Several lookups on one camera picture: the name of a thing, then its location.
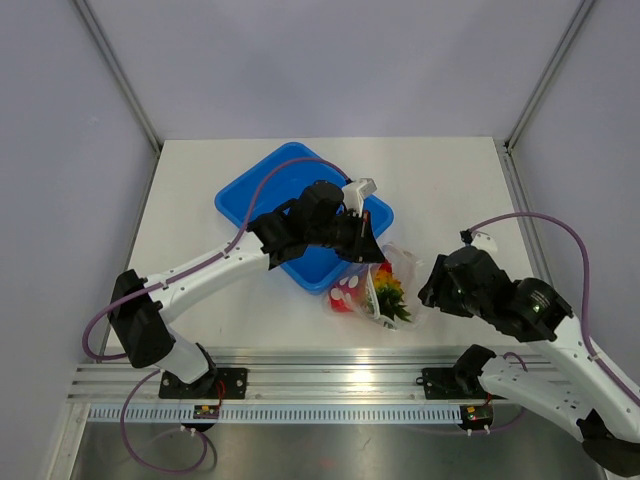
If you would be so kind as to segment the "clear zip top bag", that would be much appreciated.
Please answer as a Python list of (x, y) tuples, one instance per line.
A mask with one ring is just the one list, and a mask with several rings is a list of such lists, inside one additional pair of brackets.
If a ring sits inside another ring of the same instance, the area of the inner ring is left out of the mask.
[(333, 312), (328, 304), (328, 289), (325, 295), (326, 309), (332, 313), (350, 315), (374, 323), (381, 328), (392, 331), (414, 330), (420, 326), (426, 314), (418, 299), (418, 291), (427, 275), (427, 262), (414, 255), (410, 251), (389, 242), (382, 246), (385, 262), (391, 265), (394, 276), (401, 282), (404, 290), (404, 302), (407, 310), (411, 314), (410, 322), (401, 320), (390, 320), (380, 314), (378, 300), (376, 298), (373, 277), (378, 268), (384, 264), (353, 264), (349, 266), (342, 275), (334, 281), (330, 288), (340, 279), (349, 275), (362, 277), (366, 282), (365, 303), (357, 312), (337, 313)]

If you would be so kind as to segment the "dark red toy pomegranate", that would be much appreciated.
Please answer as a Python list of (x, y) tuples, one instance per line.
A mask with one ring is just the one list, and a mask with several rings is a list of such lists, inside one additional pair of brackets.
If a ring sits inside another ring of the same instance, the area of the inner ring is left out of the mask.
[(365, 280), (357, 275), (338, 280), (328, 293), (330, 309), (337, 313), (359, 311), (365, 303), (365, 287)]

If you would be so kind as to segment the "orange toy pineapple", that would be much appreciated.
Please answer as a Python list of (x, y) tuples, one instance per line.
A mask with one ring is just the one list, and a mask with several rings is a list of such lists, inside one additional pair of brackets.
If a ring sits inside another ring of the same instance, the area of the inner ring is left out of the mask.
[(401, 282), (394, 276), (388, 263), (382, 264), (373, 277), (380, 314), (390, 320), (410, 322), (411, 314), (404, 302)]

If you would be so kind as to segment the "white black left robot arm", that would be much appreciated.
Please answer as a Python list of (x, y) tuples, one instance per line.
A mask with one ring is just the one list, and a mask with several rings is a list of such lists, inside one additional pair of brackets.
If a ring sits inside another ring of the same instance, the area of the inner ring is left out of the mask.
[(250, 217), (218, 250), (147, 278), (130, 269), (114, 285), (107, 318), (134, 368), (156, 366), (170, 398), (203, 398), (216, 387), (217, 366), (206, 349), (182, 338), (171, 322), (228, 285), (302, 257), (307, 248), (331, 249), (343, 261), (385, 260), (365, 199), (375, 182), (339, 187), (319, 180), (269, 213)]

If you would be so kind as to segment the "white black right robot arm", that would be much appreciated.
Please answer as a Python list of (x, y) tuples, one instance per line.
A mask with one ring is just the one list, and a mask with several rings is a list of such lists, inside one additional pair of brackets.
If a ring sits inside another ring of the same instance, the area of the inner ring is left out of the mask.
[(464, 246), (437, 256), (418, 297), (443, 313), (484, 320), (570, 383), (557, 386), (473, 344), (455, 362), (451, 386), (466, 396), (517, 403), (569, 433), (605, 470), (638, 475), (639, 386), (583, 333), (579, 317), (549, 284), (512, 280), (488, 252)]

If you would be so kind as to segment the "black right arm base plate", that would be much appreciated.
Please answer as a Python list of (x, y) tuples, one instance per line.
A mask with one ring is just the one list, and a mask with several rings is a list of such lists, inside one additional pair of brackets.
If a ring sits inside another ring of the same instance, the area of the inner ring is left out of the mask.
[(504, 397), (489, 394), (480, 385), (479, 378), (462, 373), (453, 367), (426, 367), (415, 378), (427, 400), (487, 400)]

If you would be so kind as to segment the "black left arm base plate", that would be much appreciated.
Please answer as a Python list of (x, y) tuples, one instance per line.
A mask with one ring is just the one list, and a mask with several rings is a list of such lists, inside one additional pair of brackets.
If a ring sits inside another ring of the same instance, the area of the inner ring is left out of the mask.
[(246, 396), (248, 373), (246, 368), (218, 367), (214, 374), (206, 374), (187, 384), (165, 372), (160, 381), (159, 397), (165, 400), (242, 400)]

